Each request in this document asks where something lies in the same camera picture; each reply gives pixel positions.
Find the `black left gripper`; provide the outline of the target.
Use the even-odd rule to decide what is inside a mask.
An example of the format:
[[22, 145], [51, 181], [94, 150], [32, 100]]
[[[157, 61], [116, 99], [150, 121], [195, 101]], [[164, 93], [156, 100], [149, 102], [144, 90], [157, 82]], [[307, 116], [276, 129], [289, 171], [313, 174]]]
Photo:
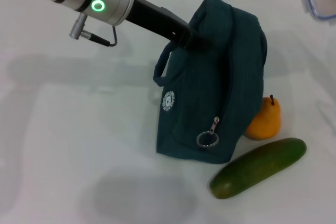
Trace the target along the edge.
[[191, 31], [183, 19], [146, 0], [134, 0], [126, 20], [176, 43], [185, 50], [198, 50], [208, 45], [208, 40]]

